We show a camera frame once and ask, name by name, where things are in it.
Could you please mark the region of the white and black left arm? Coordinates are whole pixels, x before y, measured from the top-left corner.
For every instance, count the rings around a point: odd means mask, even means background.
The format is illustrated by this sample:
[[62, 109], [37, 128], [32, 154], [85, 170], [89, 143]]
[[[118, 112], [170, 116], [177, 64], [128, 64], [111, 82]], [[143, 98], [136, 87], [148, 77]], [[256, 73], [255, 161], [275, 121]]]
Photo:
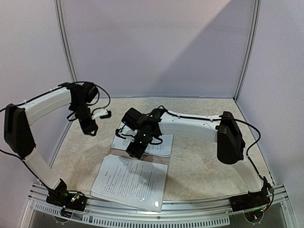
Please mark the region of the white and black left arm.
[[92, 118], [89, 104], [97, 95], [97, 86], [92, 82], [63, 83], [41, 95], [20, 104], [9, 104], [5, 108], [5, 142], [42, 184], [54, 190], [51, 196], [60, 206], [67, 206], [71, 197], [62, 188], [57, 188], [61, 180], [40, 155], [32, 125], [53, 111], [68, 106], [79, 121], [83, 133], [95, 136], [98, 126]]

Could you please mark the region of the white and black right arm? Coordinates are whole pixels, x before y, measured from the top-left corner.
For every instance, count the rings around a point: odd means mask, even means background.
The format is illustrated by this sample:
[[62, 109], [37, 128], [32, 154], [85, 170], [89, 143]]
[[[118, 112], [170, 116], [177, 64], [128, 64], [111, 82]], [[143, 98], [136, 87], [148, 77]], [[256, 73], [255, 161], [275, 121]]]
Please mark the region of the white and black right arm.
[[130, 108], [121, 122], [123, 126], [116, 129], [115, 135], [131, 141], [125, 151], [136, 159], [142, 158], [153, 140], [162, 144], [163, 135], [182, 135], [216, 143], [217, 159], [232, 166], [246, 184], [250, 192], [246, 195], [247, 205], [256, 207], [263, 201], [264, 193], [261, 189], [267, 184], [267, 180], [261, 176], [248, 155], [252, 145], [246, 146], [243, 139], [238, 126], [242, 121], [234, 118], [231, 112], [200, 116], [176, 113], [160, 105], [147, 114]]

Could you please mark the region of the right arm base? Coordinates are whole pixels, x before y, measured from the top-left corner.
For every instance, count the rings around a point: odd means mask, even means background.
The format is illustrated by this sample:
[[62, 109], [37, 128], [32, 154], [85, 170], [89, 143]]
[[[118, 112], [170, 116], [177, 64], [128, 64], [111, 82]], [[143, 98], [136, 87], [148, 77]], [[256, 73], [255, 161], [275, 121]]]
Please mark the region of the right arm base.
[[258, 192], [248, 192], [230, 197], [229, 203], [233, 212], [261, 208], [262, 206], [267, 208], [273, 201], [270, 199], [269, 193], [274, 196], [274, 188], [269, 183], [266, 183]]

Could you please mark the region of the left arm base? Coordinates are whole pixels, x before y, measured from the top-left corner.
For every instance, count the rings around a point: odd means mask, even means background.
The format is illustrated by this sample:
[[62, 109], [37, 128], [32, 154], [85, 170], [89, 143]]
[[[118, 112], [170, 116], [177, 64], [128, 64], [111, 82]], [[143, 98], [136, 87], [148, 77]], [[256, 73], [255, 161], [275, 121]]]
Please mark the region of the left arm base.
[[47, 190], [47, 203], [71, 210], [85, 211], [87, 197], [81, 191], [68, 190], [62, 179], [54, 189], [47, 187]]

